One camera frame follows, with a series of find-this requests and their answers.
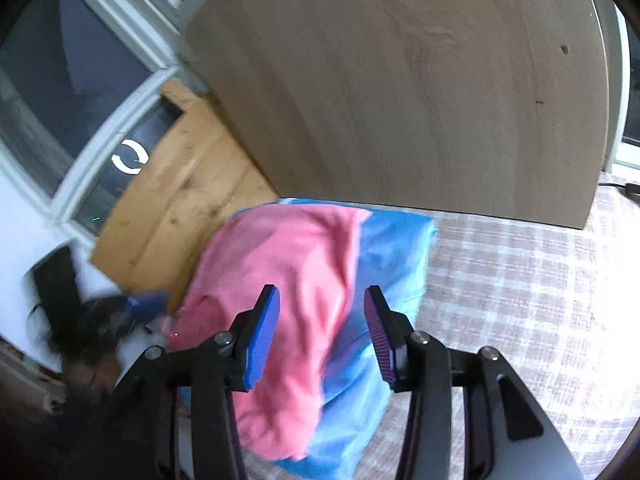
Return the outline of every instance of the white wall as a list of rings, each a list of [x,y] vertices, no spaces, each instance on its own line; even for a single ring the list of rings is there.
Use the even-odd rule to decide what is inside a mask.
[[[68,241],[69,236],[34,208],[4,171],[0,171],[0,200],[0,334],[31,358],[59,370],[58,358],[50,354],[41,341],[46,330],[44,316],[34,314],[27,320],[36,298],[26,273],[50,250]],[[86,251],[76,249],[74,257],[81,297],[118,290],[113,282],[87,263]]]

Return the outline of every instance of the blue cloth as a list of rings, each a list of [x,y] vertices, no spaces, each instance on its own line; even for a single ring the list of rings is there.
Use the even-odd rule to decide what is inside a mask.
[[[122,313],[135,323],[150,323],[166,312],[168,298],[169,293],[166,290],[153,290],[130,296],[122,307]]]
[[[380,376],[364,319],[365,289],[379,285],[389,307],[406,314],[412,323],[425,291],[429,246],[435,234],[431,219],[400,211],[367,209],[372,215],[362,225],[353,305],[327,363],[320,423],[306,458],[277,462],[304,478],[352,478],[390,399],[391,391]]]

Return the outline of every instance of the checkered tablecloth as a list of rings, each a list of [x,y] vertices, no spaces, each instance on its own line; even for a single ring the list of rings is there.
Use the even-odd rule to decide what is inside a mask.
[[[602,181],[620,182],[603,175]],[[584,230],[421,211],[436,222],[417,327],[444,344],[490,344],[558,428],[587,480],[640,416],[640,206],[600,187]],[[392,479],[408,394],[393,397],[356,478]],[[452,479],[462,478],[462,393],[454,392]],[[253,479],[288,473],[245,457]]]

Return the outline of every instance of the blue gripper pad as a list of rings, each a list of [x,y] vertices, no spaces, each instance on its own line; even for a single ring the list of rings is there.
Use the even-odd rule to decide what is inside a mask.
[[[273,333],[280,314],[280,293],[275,285],[265,285],[252,311],[250,327],[253,333],[246,349],[244,386],[253,389],[262,378]]]
[[[364,293],[364,317],[371,335],[382,378],[392,390],[407,374],[406,342],[391,312],[382,290],[377,285],[367,287]]]

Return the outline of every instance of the wooden board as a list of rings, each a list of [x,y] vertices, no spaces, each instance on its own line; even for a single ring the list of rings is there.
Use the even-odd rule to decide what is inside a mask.
[[[608,101],[591,0],[209,0],[186,41],[282,196],[585,223]]]
[[[111,211],[92,263],[128,292],[168,290],[173,312],[216,229],[277,196],[206,100],[176,80],[162,94],[185,113]]]

